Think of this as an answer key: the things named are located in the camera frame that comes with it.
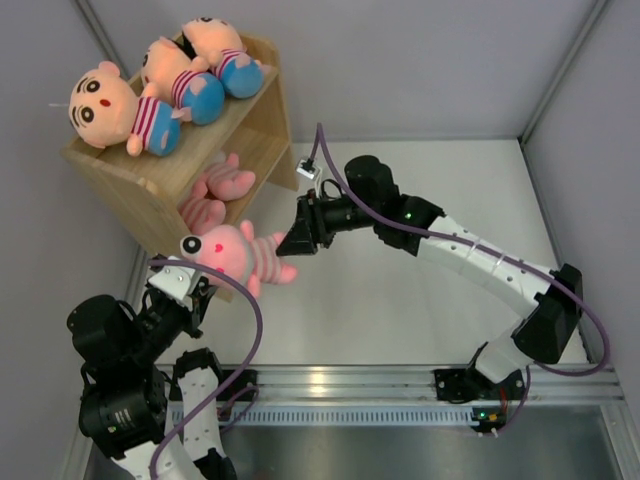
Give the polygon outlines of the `pink striped plush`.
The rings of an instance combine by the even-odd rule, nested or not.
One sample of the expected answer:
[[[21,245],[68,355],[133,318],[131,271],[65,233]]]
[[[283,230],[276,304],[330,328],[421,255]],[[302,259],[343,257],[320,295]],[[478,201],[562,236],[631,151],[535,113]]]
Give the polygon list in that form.
[[[240,168],[240,158],[236,153],[220,151],[213,162],[198,179],[203,191],[222,201],[237,200],[245,196],[253,187],[256,175],[253,171]]]
[[[256,237],[253,223],[244,220],[239,227],[219,225],[185,236],[180,249],[185,259],[225,274],[259,298],[263,284],[286,285],[297,278],[298,269],[276,255],[284,238],[282,232]]]
[[[178,211],[189,231],[201,235],[220,225],[226,216],[225,204],[208,197],[209,189],[204,182],[196,182],[189,196],[179,205]]]

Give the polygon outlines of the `boy plush doll blue pants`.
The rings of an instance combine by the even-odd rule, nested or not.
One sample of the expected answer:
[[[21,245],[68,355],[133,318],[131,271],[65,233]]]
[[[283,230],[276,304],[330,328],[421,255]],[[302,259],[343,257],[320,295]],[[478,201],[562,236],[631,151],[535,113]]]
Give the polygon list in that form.
[[[177,110],[184,121],[209,125],[221,115],[226,93],[203,58],[189,58],[178,44],[160,37],[147,49],[140,69],[142,85],[155,86],[156,95]]]

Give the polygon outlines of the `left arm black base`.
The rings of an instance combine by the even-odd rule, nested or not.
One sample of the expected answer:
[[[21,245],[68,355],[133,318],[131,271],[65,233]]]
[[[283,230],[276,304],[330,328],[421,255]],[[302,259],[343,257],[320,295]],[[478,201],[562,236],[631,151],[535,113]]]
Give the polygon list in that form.
[[[236,401],[248,402],[256,395],[258,372],[255,369],[244,370],[222,393],[217,396],[218,402],[227,402],[232,398]]]

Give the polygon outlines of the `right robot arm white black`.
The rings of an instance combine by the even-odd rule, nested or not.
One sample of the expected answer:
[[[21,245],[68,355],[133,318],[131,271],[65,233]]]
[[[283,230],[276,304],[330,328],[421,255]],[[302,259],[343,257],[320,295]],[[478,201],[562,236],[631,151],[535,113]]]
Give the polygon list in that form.
[[[502,300],[520,321],[476,351],[466,382],[477,396],[491,396],[512,372],[532,363],[559,362],[582,316],[575,302],[582,295],[577,268],[508,261],[441,207],[401,193],[390,168],[375,156],[350,160],[344,173],[348,192],[332,198],[310,190],[298,198],[278,256],[314,255],[337,233],[370,227],[385,245],[444,266]]]

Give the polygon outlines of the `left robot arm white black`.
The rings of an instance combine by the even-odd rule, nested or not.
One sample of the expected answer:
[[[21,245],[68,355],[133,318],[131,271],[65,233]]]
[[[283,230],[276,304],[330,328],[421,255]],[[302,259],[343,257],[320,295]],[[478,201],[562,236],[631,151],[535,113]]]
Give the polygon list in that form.
[[[239,374],[208,348],[184,353],[172,390],[155,362],[181,334],[199,329],[214,288],[200,280],[181,304],[150,287],[140,312],[111,295],[91,297],[67,319],[84,388],[79,428],[136,479],[234,479],[216,401],[237,399]]]

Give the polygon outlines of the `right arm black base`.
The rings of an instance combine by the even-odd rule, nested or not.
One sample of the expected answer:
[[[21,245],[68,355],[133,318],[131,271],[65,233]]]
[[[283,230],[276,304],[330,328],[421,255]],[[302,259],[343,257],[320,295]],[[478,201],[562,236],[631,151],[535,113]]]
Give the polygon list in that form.
[[[433,372],[436,397],[452,404],[472,401],[521,400],[525,380],[521,371],[493,383],[473,368],[443,368]]]

